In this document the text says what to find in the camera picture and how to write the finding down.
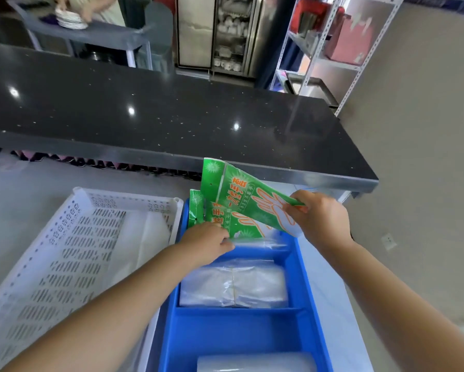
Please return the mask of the person's right hand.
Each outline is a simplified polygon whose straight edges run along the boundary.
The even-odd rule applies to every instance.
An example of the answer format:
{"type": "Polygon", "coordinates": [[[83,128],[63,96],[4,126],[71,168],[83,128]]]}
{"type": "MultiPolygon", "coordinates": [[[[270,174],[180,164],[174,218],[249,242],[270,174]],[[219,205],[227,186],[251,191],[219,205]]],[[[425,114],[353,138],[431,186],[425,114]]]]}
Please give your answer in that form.
{"type": "Polygon", "coordinates": [[[307,225],[301,230],[321,254],[354,244],[348,212],[340,202],[326,194],[306,190],[298,190],[291,197],[307,207],[307,225]]]}

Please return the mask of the green glove packet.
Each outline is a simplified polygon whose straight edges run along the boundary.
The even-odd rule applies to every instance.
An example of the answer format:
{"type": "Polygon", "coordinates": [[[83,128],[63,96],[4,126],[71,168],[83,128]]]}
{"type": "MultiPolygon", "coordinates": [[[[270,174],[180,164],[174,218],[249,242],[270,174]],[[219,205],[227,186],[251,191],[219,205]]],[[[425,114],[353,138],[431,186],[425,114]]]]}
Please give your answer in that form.
{"type": "Polygon", "coordinates": [[[283,210],[285,204],[301,202],[268,186],[228,162],[204,158],[201,193],[208,201],[230,208],[277,231],[299,237],[302,230],[283,210]]]}
{"type": "Polygon", "coordinates": [[[200,190],[191,189],[187,227],[203,222],[217,223],[229,232],[231,238],[274,238],[279,235],[273,227],[208,201],[200,190]]]}

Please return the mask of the blue divided plastic bin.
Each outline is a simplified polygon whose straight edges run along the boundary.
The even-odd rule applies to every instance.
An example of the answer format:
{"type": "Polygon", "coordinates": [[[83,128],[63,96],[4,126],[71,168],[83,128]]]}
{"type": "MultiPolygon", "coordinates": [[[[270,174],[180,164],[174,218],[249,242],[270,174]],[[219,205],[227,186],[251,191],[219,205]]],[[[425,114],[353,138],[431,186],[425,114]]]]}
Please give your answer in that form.
{"type": "Polygon", "coordinates": [[[280,236],[286,246],[236,246],[216,263],[273,262],[285,273],[286,307],[185,307],[177,286],[169,296],[157,372],[196,372],[198,357],[207,355],[286,352],[310,353],[317,372],[334,372],[298,239],[280,236]]]}

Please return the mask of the metal tray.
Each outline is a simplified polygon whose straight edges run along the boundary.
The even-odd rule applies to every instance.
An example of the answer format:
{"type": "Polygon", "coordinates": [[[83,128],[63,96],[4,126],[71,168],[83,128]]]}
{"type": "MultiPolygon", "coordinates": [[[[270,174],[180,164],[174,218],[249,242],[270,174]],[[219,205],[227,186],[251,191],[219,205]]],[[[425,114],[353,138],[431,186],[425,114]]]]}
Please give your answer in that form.
{"type": "Polygon", "coordinates": [[[306,88],[301,89],[303,83],[303,76],[297,73],[286,72],[286,88],[287,92],[293,95],[302,95],[317,99],[322,99],[331,109],[337,109],[339,102],[335,96],[328,89],[327,85],[322,79],[310,78],[306,88]]]}

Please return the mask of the grey utility cart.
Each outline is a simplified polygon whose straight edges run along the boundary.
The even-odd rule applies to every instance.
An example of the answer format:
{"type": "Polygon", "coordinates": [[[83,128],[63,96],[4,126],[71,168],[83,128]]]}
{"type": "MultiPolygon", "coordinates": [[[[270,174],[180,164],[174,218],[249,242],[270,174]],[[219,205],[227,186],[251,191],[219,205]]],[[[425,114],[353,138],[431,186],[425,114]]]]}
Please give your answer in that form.
{"type": "Polygon", "coordinates": [[[64,40],[70,56],[74,56],[72,42],[122,50],[126,54],[128,66],[136,68],[134,51],[141,48],[146,52],[146,66],[149,70],[174,73],[172,52],[174,19],[171,10],[163,3],[149,1],[144,8],[145,25],[140,29],[101,21],[93,21],[84,29],[69,29],[39,20],[22,7],[21,0],[6,1],[20,16],[37,51],[43,51],[36,35],[39,33],[64,40]]]}

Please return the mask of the pink box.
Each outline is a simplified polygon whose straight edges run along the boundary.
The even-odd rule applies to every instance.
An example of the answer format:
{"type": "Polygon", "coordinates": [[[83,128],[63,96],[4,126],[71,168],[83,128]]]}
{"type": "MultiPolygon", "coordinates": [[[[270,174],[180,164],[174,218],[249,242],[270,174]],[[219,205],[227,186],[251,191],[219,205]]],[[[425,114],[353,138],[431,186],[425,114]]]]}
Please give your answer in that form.
{"type": "Polygon", "coordinates": [[[360,14],[344,16],[326,43],[324,55],[332,61],[361,66],[369,54],[372,36],[371,17],[363,20],[360,14]]]}

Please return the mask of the stack of white plates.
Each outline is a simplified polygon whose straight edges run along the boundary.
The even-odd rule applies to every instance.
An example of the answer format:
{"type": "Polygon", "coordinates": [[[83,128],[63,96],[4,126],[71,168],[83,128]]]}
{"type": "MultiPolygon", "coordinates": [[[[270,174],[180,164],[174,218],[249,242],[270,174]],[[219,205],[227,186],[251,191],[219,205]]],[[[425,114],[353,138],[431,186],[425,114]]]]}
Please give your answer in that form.
{"type": "Polygon", "coordinates": [[[64,28],[71,30],[84,30],[88,28],[88,24],[80,17],[78,13],[62,10],[61,8],[55,9],[55,17],[57,23],[64,28]]]}

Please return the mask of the white metal shelf rack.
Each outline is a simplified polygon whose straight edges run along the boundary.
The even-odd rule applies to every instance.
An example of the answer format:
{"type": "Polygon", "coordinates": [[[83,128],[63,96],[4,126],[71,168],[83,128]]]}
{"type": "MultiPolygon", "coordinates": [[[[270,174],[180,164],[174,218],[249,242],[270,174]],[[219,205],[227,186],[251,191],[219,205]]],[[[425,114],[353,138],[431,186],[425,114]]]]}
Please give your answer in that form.
{"type": "Polygon", "coordinates": [[[322,32],[310,30],[306,37],[290,32],[292,12],[269,89],[273,91],[275,85],[280,85],[284,93],[288,93],[285,85],[286,72],[303,76],[301,89],[306,88],[310,78],[322,79],[339,102],[337,109],[331,108],[335,116],[338,116],[404,0],[318,1],[331,5],[322,32]],[[355,66],[328,59],[324,55],[324,48],[331,39],[337,22],[344,16],[354,17],[356,14],[360,14],[363,20],[371,17],[373,25],[371,48],[363,64],[355,66]]]}

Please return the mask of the bundle of clear plastic bags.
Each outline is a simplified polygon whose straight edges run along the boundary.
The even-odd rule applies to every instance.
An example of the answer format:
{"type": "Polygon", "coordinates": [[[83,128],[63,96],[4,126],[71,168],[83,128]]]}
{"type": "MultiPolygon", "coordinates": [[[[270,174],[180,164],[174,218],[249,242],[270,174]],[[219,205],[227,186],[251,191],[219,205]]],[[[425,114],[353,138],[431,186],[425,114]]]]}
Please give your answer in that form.
{"type": "Polygon", "coordinates": [[[285,308],[285,269],[273,260],[233,259],[200,267],[180,283],[179,306],[285,308]]]}

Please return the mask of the red box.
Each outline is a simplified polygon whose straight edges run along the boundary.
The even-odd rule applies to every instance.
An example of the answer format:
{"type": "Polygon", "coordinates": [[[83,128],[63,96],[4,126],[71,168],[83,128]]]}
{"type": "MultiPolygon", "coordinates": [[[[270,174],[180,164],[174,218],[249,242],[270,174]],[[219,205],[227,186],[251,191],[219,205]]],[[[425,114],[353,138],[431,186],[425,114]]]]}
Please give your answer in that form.
{"type": "Polygon", "coordinates": [[[289,31],[297,34],[300,14],[309,11],[318,15],[315,32],[321,33],[328,17],[331,5],[318,0],[299,0],[293,10],[289,31]]]}

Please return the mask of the person's left hand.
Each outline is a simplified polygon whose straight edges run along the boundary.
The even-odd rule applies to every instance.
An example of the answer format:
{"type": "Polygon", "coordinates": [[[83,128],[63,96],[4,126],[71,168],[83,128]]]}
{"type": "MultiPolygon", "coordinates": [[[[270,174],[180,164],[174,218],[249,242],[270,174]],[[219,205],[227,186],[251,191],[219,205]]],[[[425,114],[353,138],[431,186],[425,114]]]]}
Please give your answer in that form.
{"type": "Polygon", "coordinates": [[[192,268],[208,265],[235,249],[229,239],[229,232],[220,224],[211,222],[194,225],[186,230],[177,245],[192,268]]]}

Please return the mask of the metal cup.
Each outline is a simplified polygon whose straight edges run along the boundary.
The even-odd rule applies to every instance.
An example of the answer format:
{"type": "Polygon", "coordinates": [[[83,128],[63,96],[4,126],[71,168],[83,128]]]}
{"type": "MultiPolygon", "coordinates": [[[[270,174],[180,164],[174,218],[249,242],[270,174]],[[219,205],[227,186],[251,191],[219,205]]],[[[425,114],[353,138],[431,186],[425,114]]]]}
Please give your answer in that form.
{"type": "Polygon", "coordinates": [[[310,30],[315,29],[318,21],[318,15],[309,11],[304,11],[300,14],[297,35],[299,37],[306,37],[310,30]]]}

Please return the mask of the person's left forearm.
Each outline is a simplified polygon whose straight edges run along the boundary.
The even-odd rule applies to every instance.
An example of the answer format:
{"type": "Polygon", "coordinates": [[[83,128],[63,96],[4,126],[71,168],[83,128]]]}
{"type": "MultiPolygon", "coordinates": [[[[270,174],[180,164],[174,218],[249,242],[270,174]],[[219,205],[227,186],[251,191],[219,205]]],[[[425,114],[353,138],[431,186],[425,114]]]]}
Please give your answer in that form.
{"type": "Polygon", "coordinates": [[[116,372],[195,262],[189,244],[163,249],[47,331],[0,372],[116,372]]]}

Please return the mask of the steel dish cabinet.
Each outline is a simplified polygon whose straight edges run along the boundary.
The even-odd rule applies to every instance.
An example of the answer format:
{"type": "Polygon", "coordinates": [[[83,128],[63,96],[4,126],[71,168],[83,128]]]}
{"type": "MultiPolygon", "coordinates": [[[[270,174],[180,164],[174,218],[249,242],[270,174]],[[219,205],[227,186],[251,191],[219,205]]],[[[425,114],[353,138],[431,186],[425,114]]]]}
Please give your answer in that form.
{"type": "Polygon", "coordinates": [[[175,0],[178,66],[244,78],[256,78],[260,60],[275,19],[279,0],[253,0],[248,45],[242,74],[213,69],[217,0],[175,0]]]}

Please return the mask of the row of dark pink objects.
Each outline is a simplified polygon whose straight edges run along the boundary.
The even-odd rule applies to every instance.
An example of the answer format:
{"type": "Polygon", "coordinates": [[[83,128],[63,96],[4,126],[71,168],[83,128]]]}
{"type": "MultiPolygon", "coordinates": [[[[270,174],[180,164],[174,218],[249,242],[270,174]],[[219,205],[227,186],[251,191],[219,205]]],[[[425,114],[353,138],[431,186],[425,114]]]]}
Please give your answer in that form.
{"type": "Polygon", "coordinates": [[[31,152],[26,150],[11,150],[10,155],[18,158],[21,161],[41,162],[43,159],[50,159],[57,162],[63,162],[75,167],[92,167],[97,169],[113,169],[127,172],[144,172],[155,176],[166,175],[172,177],[183,177],[191,181],[201,181],[202,174],[193,171],[185,171],[170,168],[160,168],[152,166],[143,166],[137,164],[128,164],[123,162],[112,162],[103,160],[94,160],[82,157],[64,156],[56,154],[45,154],[40,152],[31,152]]]}

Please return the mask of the flat clear plastic bag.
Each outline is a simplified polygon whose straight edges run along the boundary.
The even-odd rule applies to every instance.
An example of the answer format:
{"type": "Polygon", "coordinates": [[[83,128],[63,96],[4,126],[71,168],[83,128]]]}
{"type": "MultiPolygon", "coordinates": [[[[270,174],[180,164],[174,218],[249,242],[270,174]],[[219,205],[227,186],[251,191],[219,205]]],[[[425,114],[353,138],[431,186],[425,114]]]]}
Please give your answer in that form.
{"type": "Polygon", "coordinates": [[[227,238],[236,248],[279,250],[288,247],[288,242],[280,236],[271,237],[231,237],[227,238]]]}

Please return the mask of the white dishes in cabinet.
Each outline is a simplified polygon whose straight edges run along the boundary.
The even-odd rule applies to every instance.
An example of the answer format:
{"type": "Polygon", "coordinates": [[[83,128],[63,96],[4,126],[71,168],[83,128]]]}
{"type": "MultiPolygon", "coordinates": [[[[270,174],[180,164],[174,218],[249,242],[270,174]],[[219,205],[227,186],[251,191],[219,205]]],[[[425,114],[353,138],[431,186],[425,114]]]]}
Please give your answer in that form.
{"type": "Polygon", "coordinates": [[[217,0],[213,69],[242,74],[253,0],[217,0]]]}

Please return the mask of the black stone counter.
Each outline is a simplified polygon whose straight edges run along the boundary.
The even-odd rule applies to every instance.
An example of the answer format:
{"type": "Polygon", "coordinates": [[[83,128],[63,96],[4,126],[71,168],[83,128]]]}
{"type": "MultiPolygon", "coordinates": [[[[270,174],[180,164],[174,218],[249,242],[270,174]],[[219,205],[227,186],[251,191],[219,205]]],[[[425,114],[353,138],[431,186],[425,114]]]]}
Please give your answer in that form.
{"type": "Polygon", "coordinates": [[[371,193],[378,177],[320,99],[0,44],[0,147],[371,193]]]}

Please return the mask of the white perforated plastic basket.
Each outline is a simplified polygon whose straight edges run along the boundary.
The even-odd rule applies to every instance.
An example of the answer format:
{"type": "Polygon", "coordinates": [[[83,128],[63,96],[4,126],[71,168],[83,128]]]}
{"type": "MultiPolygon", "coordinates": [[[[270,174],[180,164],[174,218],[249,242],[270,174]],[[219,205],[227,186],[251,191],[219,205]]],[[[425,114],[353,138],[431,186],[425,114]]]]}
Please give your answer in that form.
{"type": "Polygon", "coordinates": [[[174,244],[184,203],[75,187],[0,285],[0,369],[174,244]]]}

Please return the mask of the clear plastic film roll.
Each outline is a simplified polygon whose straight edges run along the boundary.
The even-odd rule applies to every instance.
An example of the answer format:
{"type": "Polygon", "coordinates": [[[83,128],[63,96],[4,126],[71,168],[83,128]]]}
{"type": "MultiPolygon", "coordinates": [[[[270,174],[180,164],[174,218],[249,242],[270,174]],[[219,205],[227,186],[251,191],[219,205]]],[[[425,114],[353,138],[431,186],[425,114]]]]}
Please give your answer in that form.
{"type": "Polygon", "coordinates": [[[318,372],[310,353],[277,352],[200,356],[197,372],[318,372]]]}

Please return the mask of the person's right forearm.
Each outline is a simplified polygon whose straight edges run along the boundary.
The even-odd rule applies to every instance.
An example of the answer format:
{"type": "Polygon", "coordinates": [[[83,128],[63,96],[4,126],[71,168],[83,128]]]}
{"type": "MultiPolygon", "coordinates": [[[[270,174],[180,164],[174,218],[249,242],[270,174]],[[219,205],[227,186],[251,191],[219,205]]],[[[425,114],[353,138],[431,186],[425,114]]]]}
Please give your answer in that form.
{"type": "Polygon", "coordinates": [[[317,246],[403,372],[464,372],[464,332],[364,247],[317,246]]]}

